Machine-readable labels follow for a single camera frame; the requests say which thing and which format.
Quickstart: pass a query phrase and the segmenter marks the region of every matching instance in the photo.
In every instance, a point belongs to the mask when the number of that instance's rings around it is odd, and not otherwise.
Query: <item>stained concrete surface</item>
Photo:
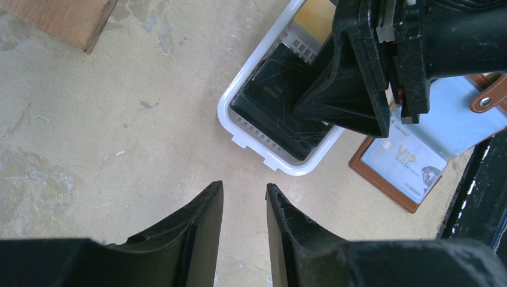
[[[0,237],[122,243],[224,181],[216,286],[270,286],[265,185],[349,240],[433,238],[470,152],[415,215],[350,170],[309,175],[231,141],[216,104],[287,1],[120,0],[91,55],[0,12]]]

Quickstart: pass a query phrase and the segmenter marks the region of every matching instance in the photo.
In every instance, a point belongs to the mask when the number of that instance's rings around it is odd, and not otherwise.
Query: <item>vip card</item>
[[[421,203],[447,162],[412,134],[399,120],[391,123],[387,139],[375,139],[361,160],[404,193]]]

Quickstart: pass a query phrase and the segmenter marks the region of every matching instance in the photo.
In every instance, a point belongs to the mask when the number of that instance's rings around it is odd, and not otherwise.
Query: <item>basket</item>
[[[257,64],[265,59],[280,43],[284,43],[306,63],[311,63],[321,48],[321,43],[303,29],[294,16],[305,3],[305,0],[292,0],[274,22],[266,36],[248,58],[232,83],[218,102],[218,119],[222,126],[233,135],[233,142],[242,148],[247,146],[264,158],[264,164],[272,170],[281,171],[292,176],[301,176],[311,172],[324,158],[343,132],[343,128],[334,126],[316,146],[308,157],[297,160],[266,135],[261,133],[244,118],[230,108],[242,85],[254,71]]]

